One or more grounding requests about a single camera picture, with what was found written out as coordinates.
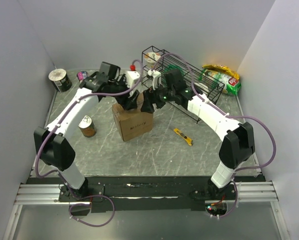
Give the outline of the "brown cardboard express box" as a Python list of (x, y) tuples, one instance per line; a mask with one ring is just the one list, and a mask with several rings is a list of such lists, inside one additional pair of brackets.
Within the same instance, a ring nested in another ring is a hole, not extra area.
[(128, 142), (153, 129), (154, 114), (142, 112), (144, 95), (140, 93), (137, 97), (137, 108), (124, 110), (119, 103), (112, 105), (112, 115), (122, 140)]

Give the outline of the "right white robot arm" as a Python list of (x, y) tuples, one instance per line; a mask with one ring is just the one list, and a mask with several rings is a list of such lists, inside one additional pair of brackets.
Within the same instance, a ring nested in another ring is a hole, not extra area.
[(187, 85), (177, 68), (166, 73), (149, 70), (146, 76), (152, 80), (152, 86), (143, 93), (143, 112), (152, 113), (154, 108), (162, 108), (165, 103), (174, 102), (201, 119), (221, 140), (218, 154), (220, 162), (208, 183), (209, 196), (220, 199), (235, 172), (255, 152), (252, 125), (230, 118), (194, 83)]

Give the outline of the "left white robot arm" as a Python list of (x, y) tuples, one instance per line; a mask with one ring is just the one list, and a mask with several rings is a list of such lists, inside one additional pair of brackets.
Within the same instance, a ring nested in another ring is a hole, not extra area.
[(143, 71), (136, 71), (134, 64), (125, 74), (120, 74), (120, 71), (119, 66), (102, 62), (98, 71), (80, 82), (73, 99), (60, 115), (47, 127), (38, 127), (34, 131), (36, 177), (47, 176), (39, 173), (39, 161), (52, 166), (52, 172), (58, 173), (77, 201), (88, 197), (88, 180), (75, 164), (76, 153), (69, 138), (84, 116), (102, 98), (113, 97), (126, 102), (128, 106), (136, 102), (137, 95), (130, 95), (130, 92), (142, 81)]

